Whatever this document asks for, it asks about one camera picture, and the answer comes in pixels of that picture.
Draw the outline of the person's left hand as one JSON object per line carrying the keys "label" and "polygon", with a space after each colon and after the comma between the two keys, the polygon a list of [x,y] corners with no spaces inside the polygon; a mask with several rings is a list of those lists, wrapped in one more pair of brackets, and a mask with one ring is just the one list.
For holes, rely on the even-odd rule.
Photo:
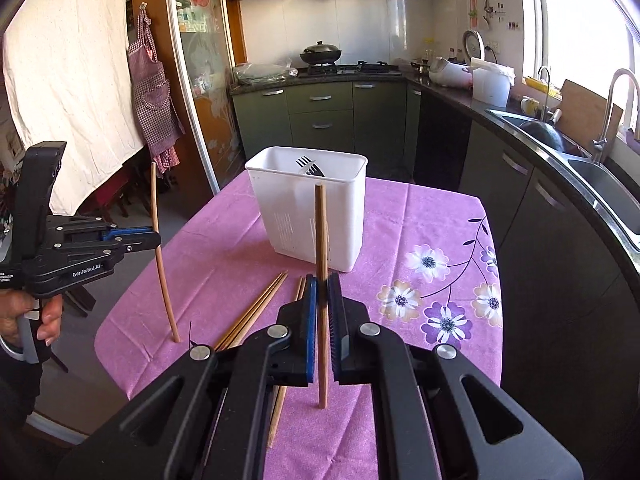
{"label": "person's left hand", "polygon": [[55,296],[44,302],[40,308],[39,318],[35,319],[36,300],[20,290],[5,289],[1,292],[1,337],[8,344],[21,348],[23,345],[20,326],[21,320],[35,322],[37,333],[34,338],[44,341],[50,346],[61,333],[63,298]]}

